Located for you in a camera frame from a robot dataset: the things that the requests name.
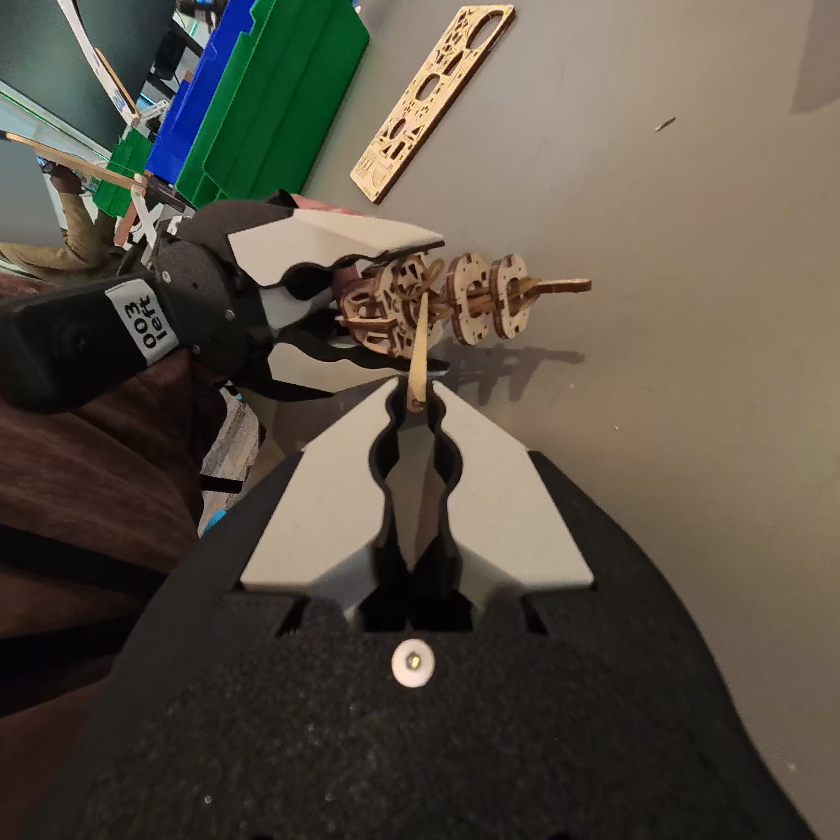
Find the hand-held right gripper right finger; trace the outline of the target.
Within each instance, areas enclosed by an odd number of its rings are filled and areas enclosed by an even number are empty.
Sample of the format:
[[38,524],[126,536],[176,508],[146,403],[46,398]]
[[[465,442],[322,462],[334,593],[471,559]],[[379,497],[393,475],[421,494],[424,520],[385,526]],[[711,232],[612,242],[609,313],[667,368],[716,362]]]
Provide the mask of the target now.
[[441,382],[429,398],[436,443],[455,450],[440,523],[457,591],[483,613],[501,593],[590,588],[594,574],[525,445]]

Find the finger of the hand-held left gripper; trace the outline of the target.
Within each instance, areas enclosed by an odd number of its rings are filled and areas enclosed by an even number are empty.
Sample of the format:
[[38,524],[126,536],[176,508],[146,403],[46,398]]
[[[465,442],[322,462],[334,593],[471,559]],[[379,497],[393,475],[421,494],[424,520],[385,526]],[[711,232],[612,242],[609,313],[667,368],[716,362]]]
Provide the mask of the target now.
[[274,341],[268,328],[247,328],[246,390],[280,403],[308,402],[407,375],[411,361],[351,339],[323,339],[292,327]]
[[396,259],[441,248],[434,231],[380,217],[317,209],[296,209],[285,219],[251,227],[227,237],[236,266],[259,287],[269,329],[278,332],[325,308],[331,288],[291,291],[292,278],[304,269],[327,271],[384,266]]

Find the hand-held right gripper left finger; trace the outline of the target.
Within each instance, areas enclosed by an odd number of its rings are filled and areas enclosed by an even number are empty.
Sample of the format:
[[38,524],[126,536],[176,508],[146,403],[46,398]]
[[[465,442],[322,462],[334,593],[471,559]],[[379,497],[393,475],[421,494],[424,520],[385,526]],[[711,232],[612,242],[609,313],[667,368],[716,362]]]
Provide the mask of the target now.
[[400,458],[406,382],[394,377],[302,451],[240,575],[247,592],[332,601],[347,615],[408,569],[387,478]]

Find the thin wooden stick part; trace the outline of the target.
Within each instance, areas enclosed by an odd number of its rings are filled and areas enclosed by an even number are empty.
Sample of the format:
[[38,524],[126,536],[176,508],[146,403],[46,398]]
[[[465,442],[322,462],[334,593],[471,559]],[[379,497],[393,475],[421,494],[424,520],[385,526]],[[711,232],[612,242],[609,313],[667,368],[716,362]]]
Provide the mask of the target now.
[[416,319],[413,355],[406,385],[406,410],[409,413],[422,412],[427,403],[428,299],[429,293],[425,291],[421,296]]

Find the wooden model assembly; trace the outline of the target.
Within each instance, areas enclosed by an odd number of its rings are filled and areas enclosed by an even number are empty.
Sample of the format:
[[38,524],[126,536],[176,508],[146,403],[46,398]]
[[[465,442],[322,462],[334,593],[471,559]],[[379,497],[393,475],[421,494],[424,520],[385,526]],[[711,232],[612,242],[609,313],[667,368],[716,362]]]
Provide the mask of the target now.
[[468,252],[449,265],[409,255],[366,269],[339,297],[337,322],[368,350],[410,360],[421,344],[423,303],[427,350],[447,328],[461,344],[474,347],[492,333],[502,340],[516,338],[541,297],[591,288],[589,279],[531,276],[524,258],[516,254],[489,263]]

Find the wooden laser-cut parts sheet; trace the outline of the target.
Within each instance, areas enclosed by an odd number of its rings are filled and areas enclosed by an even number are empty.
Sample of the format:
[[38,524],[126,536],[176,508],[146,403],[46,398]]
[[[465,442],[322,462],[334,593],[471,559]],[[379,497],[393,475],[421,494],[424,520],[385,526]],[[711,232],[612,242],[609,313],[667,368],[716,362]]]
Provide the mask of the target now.
[[351,180],[372,204],[382,203],[516,13],[511,4],[458,10],[352,169]]

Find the green storage bin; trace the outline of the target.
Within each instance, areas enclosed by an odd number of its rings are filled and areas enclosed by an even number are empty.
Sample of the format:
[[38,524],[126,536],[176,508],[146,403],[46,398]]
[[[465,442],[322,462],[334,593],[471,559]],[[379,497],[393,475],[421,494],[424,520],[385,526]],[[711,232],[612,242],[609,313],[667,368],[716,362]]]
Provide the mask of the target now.
[[[137,129],[131,129],[113,148],[107,170],[134,180],[142,175],[153,143]],[[124,217],[131,204],[130,190],[111,182],[100,181],[93,196],[96,207],[111,217]]]
[[300,193],[370,36],[350,1],[257,1],[176,190],[194,207]]

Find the background wooden table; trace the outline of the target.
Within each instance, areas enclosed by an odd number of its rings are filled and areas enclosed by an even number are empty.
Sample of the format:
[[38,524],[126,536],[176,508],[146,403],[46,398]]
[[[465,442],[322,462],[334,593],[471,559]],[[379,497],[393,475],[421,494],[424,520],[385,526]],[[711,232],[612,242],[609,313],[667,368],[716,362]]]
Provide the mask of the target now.
[[54,149],[50,146],[39,143],[35,140],[25,138],[21,135],[1,131],[1,139],[7,142],[26,145],[34,150],[36,156],[48,163],[63,165],[66,168],[84,174],[100,182],[108,182],[126,190],[139,190],[142,195],[158,198],[163,204],[173,207],[180,212],[187,210],[194,211],[195,207],[180,195],[166,182],[163,182],[156,175],[136,174],[122,175],[107,167],[84,161],[76,156]]

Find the blue storage bin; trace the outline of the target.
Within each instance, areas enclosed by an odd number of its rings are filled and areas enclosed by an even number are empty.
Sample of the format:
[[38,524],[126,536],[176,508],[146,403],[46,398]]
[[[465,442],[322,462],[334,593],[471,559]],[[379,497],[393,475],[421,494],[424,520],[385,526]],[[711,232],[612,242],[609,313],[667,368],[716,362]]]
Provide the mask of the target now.
[[227,3],[191,80],[181,84],[168,108],[145,166],[164,182],[174,185],[181,175],[238,37],[253,26],[250,13],[253,4],[252,1]]

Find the brown garment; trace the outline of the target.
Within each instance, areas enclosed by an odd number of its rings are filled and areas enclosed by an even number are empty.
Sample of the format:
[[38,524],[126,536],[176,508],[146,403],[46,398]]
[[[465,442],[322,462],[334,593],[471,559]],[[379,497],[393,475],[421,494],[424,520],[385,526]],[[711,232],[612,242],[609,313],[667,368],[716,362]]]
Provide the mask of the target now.
[[192,550],[217,384],[178,350],[69,413],[1,410],[1,836],[17,838]]

